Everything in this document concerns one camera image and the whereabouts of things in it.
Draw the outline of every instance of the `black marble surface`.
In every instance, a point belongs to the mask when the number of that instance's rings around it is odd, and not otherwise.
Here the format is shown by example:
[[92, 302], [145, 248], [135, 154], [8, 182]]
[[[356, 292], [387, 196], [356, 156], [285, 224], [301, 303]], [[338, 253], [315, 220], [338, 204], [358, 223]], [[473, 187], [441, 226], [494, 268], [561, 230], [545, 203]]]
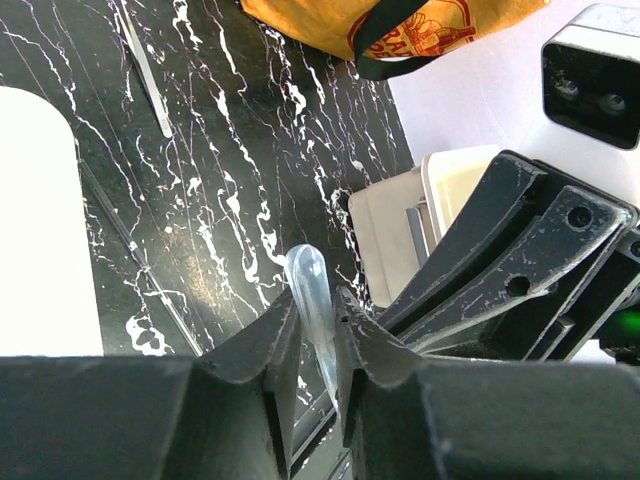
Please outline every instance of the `black marble surface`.
[[[388, 86], [246, 16], [232, 0], [130, 1], [173, 136], [162, 136], [108, 0], [0, 3], [0, 84], [47, 99], [165, 293], [207, 351], [285, 287], [311, 243], [366, 301], [348, 196], [413, 166]], [[85, 186], [107, 354], [190, 354]], [[303, 411], [321, 392], [309, 348]]]

